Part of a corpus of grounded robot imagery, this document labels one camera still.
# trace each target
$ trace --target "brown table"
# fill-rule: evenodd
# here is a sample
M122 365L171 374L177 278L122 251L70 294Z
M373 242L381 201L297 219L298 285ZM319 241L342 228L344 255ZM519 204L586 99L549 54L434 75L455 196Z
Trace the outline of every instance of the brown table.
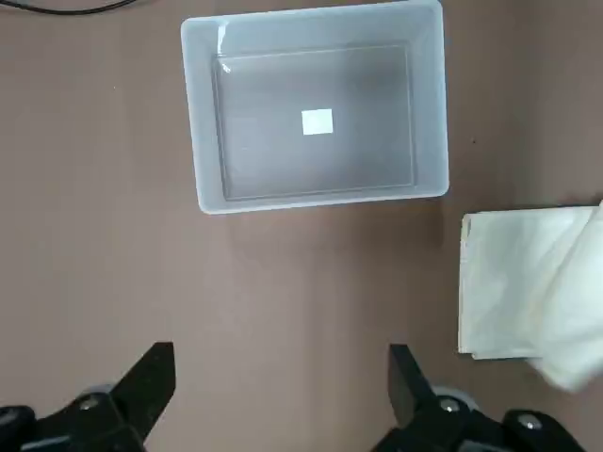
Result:
M202 214L180 23L326 3L0 11L0 405L46 414L167 339L178 389L150 450L366 451L406 342L487 413L548 411L600 449L603 379L564 395L455 348L463 213L603 196L603 3L445 1L446 197Z

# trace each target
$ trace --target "white towel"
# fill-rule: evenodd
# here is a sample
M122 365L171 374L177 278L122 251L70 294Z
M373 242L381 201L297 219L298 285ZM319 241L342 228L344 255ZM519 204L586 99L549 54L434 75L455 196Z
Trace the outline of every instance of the white towel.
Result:
M569 391L587 382L603 366L603 210L466 215L459 351L530 358Z

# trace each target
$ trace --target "metal bolt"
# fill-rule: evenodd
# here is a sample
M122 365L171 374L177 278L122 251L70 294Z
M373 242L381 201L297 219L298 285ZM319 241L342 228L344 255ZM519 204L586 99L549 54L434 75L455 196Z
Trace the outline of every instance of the metal bolt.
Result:
M440 401L440 407L445 412L457 412L461 409L461 407L459 406L459 402L452 398L445 398Z
M96 395L90 395L80 402L79 409L86 412L96 407L98 404L98 397Z
M542 422L533 414L520 414L517 420L519 424L529 430L540 430L543 427Z
M7 426L19 417L19 412L14 408L0 410L0 427Z

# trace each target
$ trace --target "cloth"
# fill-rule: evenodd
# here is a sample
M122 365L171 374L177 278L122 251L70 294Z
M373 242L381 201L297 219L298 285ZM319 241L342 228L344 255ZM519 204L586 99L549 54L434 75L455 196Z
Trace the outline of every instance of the cloth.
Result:
M603 367L601 207L482 212L463 218L462 353L528 358L576 391Z

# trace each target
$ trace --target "white storage box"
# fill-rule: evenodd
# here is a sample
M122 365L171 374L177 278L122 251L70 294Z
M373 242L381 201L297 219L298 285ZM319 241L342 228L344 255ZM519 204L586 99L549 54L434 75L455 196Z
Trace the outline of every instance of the white storage box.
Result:
M205 212L447 191L436 0L194 18L181 31Z

